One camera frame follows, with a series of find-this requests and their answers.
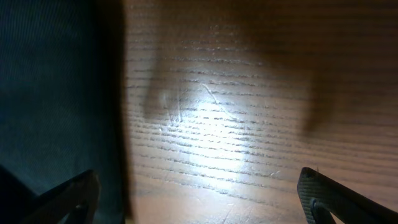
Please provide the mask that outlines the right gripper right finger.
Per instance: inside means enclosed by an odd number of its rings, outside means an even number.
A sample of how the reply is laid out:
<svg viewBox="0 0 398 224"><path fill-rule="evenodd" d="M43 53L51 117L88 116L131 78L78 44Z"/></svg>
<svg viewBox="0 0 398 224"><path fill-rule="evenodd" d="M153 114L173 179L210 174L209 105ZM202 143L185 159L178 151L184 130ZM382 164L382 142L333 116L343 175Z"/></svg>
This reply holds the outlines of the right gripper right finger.
<svg viewBox="0 0 398 224"><path fill-rule="evenodd" d="M308 223L397 223L397 212L309 168L301 170L297 193Z"/></svg>

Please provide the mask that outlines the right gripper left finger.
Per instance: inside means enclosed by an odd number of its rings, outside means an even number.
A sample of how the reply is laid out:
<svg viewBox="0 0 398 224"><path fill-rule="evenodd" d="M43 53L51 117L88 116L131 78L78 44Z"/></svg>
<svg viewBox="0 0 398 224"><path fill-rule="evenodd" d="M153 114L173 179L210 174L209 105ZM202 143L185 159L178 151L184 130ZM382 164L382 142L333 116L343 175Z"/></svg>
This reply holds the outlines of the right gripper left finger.
<svg viewBox="0 0 398 224"><path fill-rule="evenodd" d="M35 198L20 222L92 224L100 188L96 172L87 170Z"/></svg>

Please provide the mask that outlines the black polo shirt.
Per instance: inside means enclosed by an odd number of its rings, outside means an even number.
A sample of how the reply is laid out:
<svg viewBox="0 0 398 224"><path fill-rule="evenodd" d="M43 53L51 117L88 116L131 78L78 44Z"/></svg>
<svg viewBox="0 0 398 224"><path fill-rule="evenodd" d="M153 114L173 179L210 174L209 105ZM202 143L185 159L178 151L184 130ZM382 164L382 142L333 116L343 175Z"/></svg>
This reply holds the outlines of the black polo shirt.
<svg viewBox="0 0 398 224"><path fill-rule="evenodd" d="M124 223L121 1L1 1L1 215L86 170Z"/></svg>

